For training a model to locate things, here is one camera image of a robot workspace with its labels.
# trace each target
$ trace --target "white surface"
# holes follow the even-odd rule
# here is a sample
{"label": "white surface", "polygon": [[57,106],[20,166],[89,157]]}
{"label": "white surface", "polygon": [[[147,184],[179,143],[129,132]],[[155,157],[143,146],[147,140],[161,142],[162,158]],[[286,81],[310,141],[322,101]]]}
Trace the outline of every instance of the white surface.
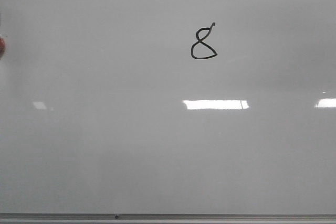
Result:
{"label": "white surface", "polygon": [[[0,0],[0,13],[0,212],[335,213],[336,110],[317,104],[336,98],[336,0]],[[218,56],[195,60],[212,22]],[[183,102],[197,100],[249,108]]]}

